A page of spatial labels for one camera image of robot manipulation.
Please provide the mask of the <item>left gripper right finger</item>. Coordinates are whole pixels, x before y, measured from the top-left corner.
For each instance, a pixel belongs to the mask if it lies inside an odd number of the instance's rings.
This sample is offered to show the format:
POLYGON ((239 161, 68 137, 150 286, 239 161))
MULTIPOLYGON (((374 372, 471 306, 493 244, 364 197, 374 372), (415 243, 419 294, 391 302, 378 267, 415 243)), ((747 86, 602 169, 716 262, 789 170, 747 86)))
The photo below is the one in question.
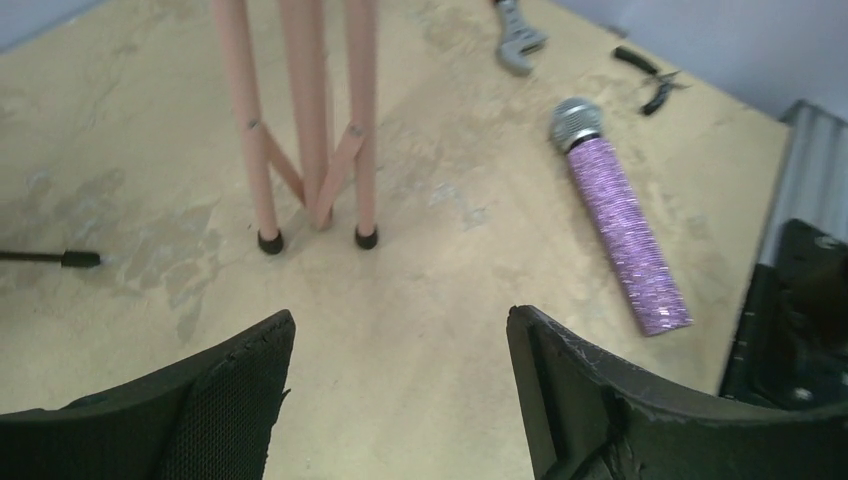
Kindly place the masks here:
POLYGON ((843 479, 847 408, 760 407, 657 376, 530 306, 506 332, 537 479, 843 479))

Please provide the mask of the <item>pink music stand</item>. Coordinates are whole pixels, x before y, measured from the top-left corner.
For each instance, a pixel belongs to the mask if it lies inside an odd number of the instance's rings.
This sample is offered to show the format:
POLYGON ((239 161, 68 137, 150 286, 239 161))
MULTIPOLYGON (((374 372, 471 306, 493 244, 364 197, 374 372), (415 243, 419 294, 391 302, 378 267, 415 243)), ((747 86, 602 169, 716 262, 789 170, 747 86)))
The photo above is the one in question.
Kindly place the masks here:
POLYGON ((350 121, 337 146, 330 143, 331 94, 320 1, 279 4, 301 167, 294 168, 266 125, 244 1, 211 4, 238 125, 249 187, 258 220, 257 245, 266 254, 283 251, 270 180, 275 169, 305 208, 312 224, 325 228, 347 174, 356 184, 357 246, 371 250, 379 232, 376 207, 378 4, 345 4, 350 121))

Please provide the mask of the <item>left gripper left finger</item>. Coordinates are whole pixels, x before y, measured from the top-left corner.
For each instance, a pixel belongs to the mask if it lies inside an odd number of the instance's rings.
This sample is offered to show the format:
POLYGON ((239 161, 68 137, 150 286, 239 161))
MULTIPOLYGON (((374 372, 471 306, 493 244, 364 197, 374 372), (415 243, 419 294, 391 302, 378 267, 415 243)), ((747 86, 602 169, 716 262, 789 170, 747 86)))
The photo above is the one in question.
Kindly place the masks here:
POLYGON ((1 417, 4 479, 260 479, 296 326, 281 310, 172 365, 1 417))

